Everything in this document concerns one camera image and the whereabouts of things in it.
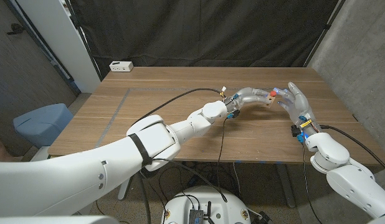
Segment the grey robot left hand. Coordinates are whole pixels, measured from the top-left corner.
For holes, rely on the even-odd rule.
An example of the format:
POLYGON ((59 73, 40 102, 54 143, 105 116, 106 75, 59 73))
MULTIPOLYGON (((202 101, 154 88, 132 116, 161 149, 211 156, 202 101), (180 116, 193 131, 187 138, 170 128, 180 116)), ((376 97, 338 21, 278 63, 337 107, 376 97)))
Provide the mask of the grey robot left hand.
POLYGON ((231 97, 224 100, 228 112, 240 110, 249 103, 259 103, 264 107, 271 107, 274 97, 270 93, 258 88, 245 87, 234 93, 231 97))

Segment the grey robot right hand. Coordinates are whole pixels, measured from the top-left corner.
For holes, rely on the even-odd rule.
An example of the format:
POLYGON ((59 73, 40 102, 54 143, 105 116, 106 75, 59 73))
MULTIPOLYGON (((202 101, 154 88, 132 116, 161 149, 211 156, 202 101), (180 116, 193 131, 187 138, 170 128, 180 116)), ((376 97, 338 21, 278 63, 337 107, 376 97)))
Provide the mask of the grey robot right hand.
POLYGON ((322 132, 306 96, 293 82, 288 83, 288 89, 273 90, 283 98, 277 103, 289 114, 294 125, 308 136, 322 132))

